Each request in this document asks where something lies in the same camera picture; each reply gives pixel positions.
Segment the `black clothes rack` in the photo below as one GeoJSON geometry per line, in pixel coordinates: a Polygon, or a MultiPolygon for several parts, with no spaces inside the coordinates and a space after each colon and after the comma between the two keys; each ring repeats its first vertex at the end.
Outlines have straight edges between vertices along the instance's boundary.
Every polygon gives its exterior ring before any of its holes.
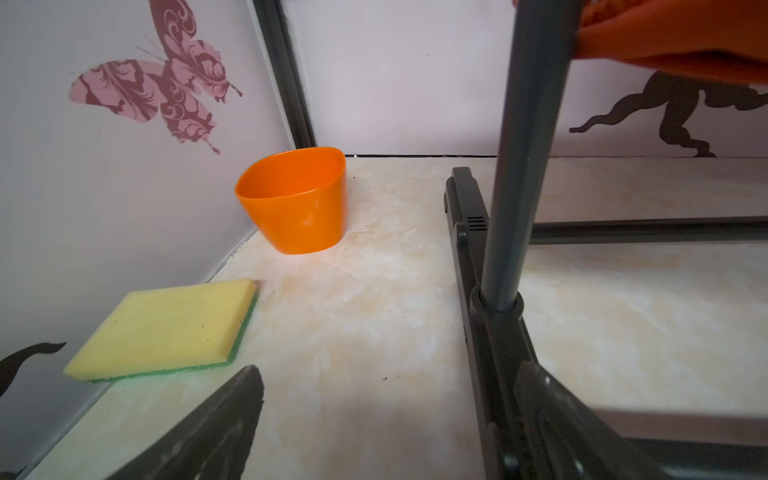
{"type": "MultiPolygon", "coordinates": [[[[540,365],[518,290],[531,242],[738,241],[767,236],[763,217],[537,224],[534,217],[570,62],[535,58],[526,62],[524,70],[509,67],[490,203],[483,201],[466,167],[455,168],[446,183],[444,206],[489,479],[535,479],[515,398],[520,366],[540,365]]],[[[622,438],[648,455],[668,479],[763,479],[767,475],[763,446],[622,438]]]]}

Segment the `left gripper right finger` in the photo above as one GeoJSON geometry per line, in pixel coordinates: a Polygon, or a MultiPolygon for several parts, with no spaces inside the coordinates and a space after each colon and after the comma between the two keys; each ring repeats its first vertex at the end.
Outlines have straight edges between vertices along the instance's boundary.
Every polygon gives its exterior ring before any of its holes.
{"type": "Polygon", "coordinates": [[[515,384],[535,479],[668,479],[542,366],[525,362],[515,384]]]}

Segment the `orange plastic cup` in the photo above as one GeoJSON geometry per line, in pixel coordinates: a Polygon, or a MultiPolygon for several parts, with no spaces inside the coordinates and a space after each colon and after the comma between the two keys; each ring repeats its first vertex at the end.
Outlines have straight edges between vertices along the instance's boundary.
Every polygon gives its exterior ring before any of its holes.
{"type": "Polygon", "coordinates": [[[234,193],[266,240],[288,255],[328,249],[348,220],[344,153],[312,147],[278,153],[251,165],[234,193]]]}

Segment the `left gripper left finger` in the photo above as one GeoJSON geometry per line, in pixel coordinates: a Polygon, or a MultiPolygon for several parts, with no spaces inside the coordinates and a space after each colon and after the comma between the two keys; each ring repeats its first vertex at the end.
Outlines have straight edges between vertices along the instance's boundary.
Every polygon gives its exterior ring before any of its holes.
{"type": "Polygon", "coordinates": [[[264,403],[259,369],[248,365],[112,479],[239,479],[264,403]]]}

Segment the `yellow sponge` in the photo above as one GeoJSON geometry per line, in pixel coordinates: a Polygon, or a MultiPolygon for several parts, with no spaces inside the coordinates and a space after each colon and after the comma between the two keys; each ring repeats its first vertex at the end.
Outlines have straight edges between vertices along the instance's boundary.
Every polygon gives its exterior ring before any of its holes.
{"type": "Polygon", "coordinates": [[[64,368],[85,382],[227,365],[257,299],[249,278],[129,293],[64,368]]]}

